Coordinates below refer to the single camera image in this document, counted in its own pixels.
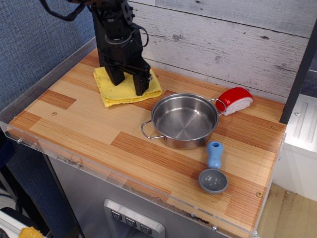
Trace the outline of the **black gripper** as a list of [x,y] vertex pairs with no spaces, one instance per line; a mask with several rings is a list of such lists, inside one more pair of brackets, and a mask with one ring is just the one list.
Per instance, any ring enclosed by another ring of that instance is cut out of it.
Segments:
[[115,38],[105,33],[99,50],[113,85],[117,86],[125,79],[123,71],[134,74],[133,82],[137,96],[143,95],[152,79],[151,67],[142,57],[143,48],[149,41],[142,43],[141,31],[147,34],[144,27],[133,23],[120,37]]

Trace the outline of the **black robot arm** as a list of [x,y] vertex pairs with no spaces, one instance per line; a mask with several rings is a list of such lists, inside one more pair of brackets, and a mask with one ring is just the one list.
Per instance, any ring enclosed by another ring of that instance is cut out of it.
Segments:
[[103,66],[113,85],[124,81],[125,73],[133,77],[138,96],[149,88],[152,78],[150,65],[143,59],[141,31],[145,28],[133,23],[133,7],[125,0],[76,0],[78,6],[63,16],[50,9],[45,0],[44,9],[52,16],[73,21],[84,8],[92,13],[100,65]]

